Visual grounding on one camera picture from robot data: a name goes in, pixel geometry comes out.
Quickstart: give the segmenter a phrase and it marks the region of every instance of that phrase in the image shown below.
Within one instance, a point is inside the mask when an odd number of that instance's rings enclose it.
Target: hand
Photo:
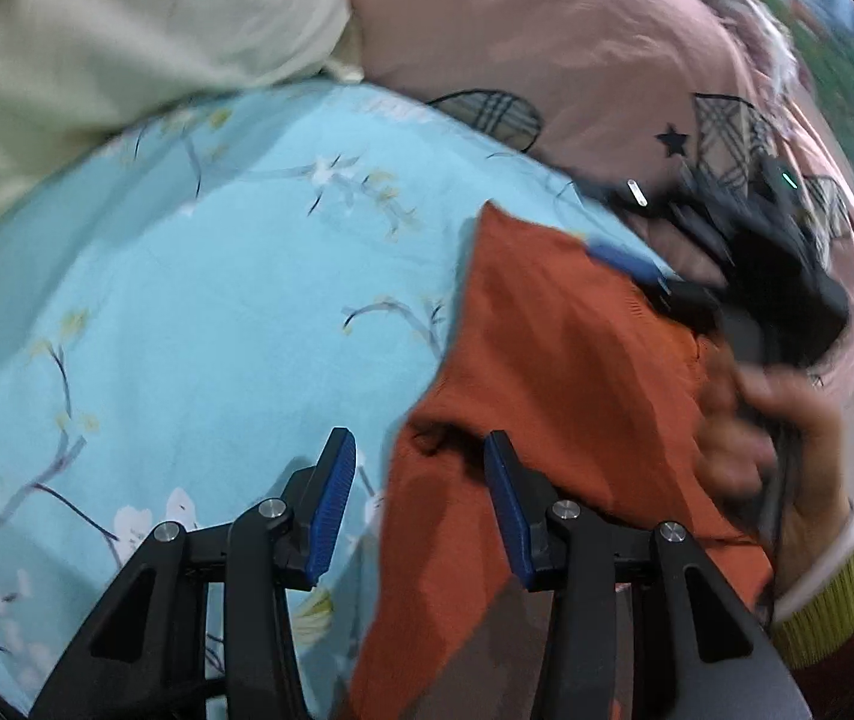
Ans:
[[[776,463],[771,437],[737,419],[738,396],[767,416],[795,424],[803,435],[798,490],[784,512],[777,565],[774,591],[782,595],[834,542],[850,516],[840,410],[803,373],[784,367],[738,367],[728,348],[711,356],[707,374],[699,397],[703,420],[694,471],[715,501],[759,493],[761,472]],[[770,554],[772,545],[763,546]]]

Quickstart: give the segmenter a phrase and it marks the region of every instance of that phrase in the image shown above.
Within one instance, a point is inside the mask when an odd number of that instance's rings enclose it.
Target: orange cloth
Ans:
[[[706,346],[576,238],[484,206],[457,338],[393,453],[380,602],[345,716],[400,717],[510,576],[483,482],[491,430],[558,488],[630,524],[740,536],[693,474]],[[769,576],[763,552],[710,553],[752,604]]]

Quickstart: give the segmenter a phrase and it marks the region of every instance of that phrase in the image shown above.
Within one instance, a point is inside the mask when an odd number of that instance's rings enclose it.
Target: black star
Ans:
[[[669,158],[673,154],[679,154],[682,157],[687,156],[687,149],[684,148],[684,143],[687,143],[689,135],[684,135],[682,132],[677,132],[673,124],[667,124],[667,131],[661,132],[656,136],[660,143],[667,147],[667,153],[664,155]]]

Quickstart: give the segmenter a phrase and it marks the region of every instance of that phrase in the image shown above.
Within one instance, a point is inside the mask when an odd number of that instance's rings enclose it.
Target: light blue bed sheet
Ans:
[[[376,603],[391,445],[487,199],[666,268],[563,175],[322,80],[132,128],[1,225],[1,695],[30,706],[152,526],[233,520],[342,425],[359,468],[332,568],[290,599],[308,704],[329,713]]]

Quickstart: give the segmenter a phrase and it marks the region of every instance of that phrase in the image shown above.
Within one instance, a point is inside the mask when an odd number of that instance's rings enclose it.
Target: yellow-green ribbed cuff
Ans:
[[[854,554],[814,599],[774,627],[772,639],[789,669],[833,655],[854,635]]]

